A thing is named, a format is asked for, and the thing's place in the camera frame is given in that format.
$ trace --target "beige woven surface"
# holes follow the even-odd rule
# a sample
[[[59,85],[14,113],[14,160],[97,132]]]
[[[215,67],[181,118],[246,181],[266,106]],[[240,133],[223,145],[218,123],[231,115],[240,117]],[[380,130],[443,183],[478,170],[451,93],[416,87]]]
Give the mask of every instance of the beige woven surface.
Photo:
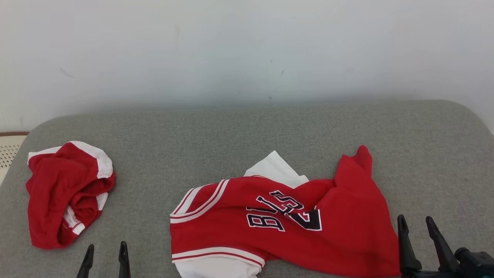
[[[0,186],[25,136],[0,137]]]

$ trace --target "cloth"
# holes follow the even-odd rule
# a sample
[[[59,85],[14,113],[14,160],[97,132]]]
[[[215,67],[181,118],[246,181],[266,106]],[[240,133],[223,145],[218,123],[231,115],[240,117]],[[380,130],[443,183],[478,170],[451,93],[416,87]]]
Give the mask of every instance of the cloth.
[[[275,150],[254,166],[247,169],[244,177],[252,176],[266,177],[291,188],[295,188],[309,181],[305,175],[299,176]]]
[[[63,248],[96,220],[115,185],[111,159],[94,146],[71,141],[30,152],[26,183],[33,246]]]
[[[305,175],[299,176],[275,150],[247,169],[244,177],[252,176],[266,177],[291,188],[309,181]],[[178,261],[175,262],[175,266],[183,278],[255,278],[260,271],[255,265],[227,257]]]
[[[398,239],[371,169],[361,146],[341,158],[333,180],[292,188],[253,176],[191,189],[170,216],[172,261],[183,278],[255,277],[273,259],[341,276],[398,276]],[[244,264],[235,270],[215,257]]]

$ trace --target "jersey number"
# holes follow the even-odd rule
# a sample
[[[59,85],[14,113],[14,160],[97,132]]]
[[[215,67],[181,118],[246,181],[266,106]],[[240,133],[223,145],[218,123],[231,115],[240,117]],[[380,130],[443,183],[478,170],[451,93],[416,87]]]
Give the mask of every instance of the jersey number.
[[[306,230],[321,231],[323,229],[321,225],[321,212],[318,209],[303,213],[291,213],[295,209],[303,209],[304,205],[294,198],[284,195],[279,190],[270,192],[269,195],[276,200],[267,200],[266,198],[259,196],[256,201],[267,205],[270,209],[247,208],[247,210],[269,212],[272,214],[281,213],[284,217],[291,219]],[[247,220],[250,227],[275,228],[282,232],[285,231],[281,222],[273,216],[249,213],[247,214]]]

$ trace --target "jersey armhole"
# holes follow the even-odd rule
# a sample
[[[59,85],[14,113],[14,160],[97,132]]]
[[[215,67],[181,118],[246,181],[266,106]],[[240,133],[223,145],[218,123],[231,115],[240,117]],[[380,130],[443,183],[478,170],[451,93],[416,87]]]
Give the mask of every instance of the jersey armhole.
[[[170,223],[174,224],[174,223],[186,222],[204,214],[220,200],[221,196],[223,195],[223,192],[225,191],[227,184],[228,184],[228,180],[222,180],[220,183],[216,185],[214,192],[211,194],[210,198],[206,202],[204,202],[197,209],[187,212],[191,207],[191,205],[193,204],[194,199],[201,191],[201,189],[205,188],[206,186],[212,186],[213,184],[204,185],[189,190],[187,194],[185,194],[183,199],[180,201],[178,206],[175,208],[173,213],[170,214]]]

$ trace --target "black plastic claw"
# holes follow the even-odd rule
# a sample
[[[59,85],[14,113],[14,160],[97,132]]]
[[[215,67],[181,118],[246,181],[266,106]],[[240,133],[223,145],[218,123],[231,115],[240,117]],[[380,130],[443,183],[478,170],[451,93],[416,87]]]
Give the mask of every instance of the black plastic claw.
[[[89,276],[89,270],[92,268],[92,259],[94,256],[94,245],[91,244],[86,251],[84,260],[82,261],[79,273],[77,273],[77,278],[87,278]]]
[[[130,264],[128,260],[127,243],[125,241],[120,243],[119,262],[119,278],[130,278]]]
[[[422,269],[422,264],[415,258],[408,233],[409,230],[405,217],[400,214],[398,216],[398,242],[400,248],[400,271],[403,274]]]
[[[434,245],[436,246],[437,258],[439,259],[438,270],[440,272],[456,271],[458,268],[458,261],[454,258],[450,246],[437,228],[436,223],[434,223],[434,220],[430,216],[425,218],[425,222],[427,223],[429,236],[434,241]]]

